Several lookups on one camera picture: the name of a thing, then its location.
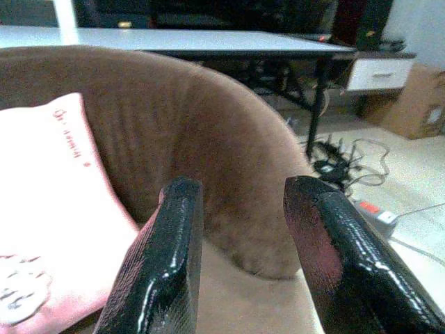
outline black cable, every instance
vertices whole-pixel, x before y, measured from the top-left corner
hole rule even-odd
[[[369,173],[369,174],[365,174],[365,175],[361,175],[361,176],[359,176],[359,177],[356,177],[356,178],[353,179],[352,181],[350,181],[350,182],[345,186],[345,190],[348,189],[350,186],[352,186],[352,185],[355,184],[355,183],[360,183],[360,184],[363,184],[363,185],[365,185],[365,186],[381,186],[382,184],[385,183],[385,181],[386,181],[386,177],[389,175],[389,172],[390,172],[390,171],[389,171],[389,168],[388,168],[388,165],[386,164],[385,158],[386,158],[387,155],[391,152],[391,149],[390,149],[386,144],[384,144],[384,143],[382,143],[382,142],[374,141],[373,139],[360,138],[360,139],[355,139],[355,140],[353,141],[353,145],[354,145],[354,144],[356,145],[355,150],[358,150],[358,148],[357,148],[357,143],[359,143],[360,141],[367,142],[367,143],[371,143],[371,144],[374,144],[374,145],[378,145],[378,146],[380,146],[381,148],[384,148],[384,149],[385,149],[385,153],[380,157],[380,165],[382,166],[383,173],[379,173],[379,172],[378,172],[377,170],[375,170],[374,168],[371,168],[371,167],[368,167],[368,166],[359,165],[359,164],[357,164],[356,166],[352,166],[352,167],[350,166],[350,169],[367,170],[367,171],[369,171],[370,173]],[[357,161],[362,160],[363,157],[364,157],[364,154],[362,154],[362,153],[360,153],[361,157],[359,157],[359,158],[357,158],[357,159],[355,159],[355,160],[352,160],[351,162],[357,162]],[[363,179],[364,179],[365,177],[376,177],[376,178],[379,179],[379,182],[377,182],[377,183],[375,183],[375,182],[374,182],[374,183],[372,183],[372,182],[365,182],[365,181],[363,181]]]

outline cardboard box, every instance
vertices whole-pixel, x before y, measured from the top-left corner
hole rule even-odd
[[[402,93],[370,97],[362,117],[409,139],[437,136],[445,124],[445,71],[414,64]]]

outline dark wall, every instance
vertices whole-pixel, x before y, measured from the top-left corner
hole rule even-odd
[[[0,22],[14,26],[58,26],[53,1],[0,0]]]

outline fabric seat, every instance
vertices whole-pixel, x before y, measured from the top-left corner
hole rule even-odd
[[[88,123],[118,197],[142,226],[162,186],[201,181],[204,236],[265,278],[299,268],[282,209],[285,179],[309,165],[263,100],[199,65],[92,47],[0,51],[0,109],[83,95]]]

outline drawer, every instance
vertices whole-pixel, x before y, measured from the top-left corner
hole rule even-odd
[[[412,59],[358,59],[351,70],[347,91],[403,88]]]

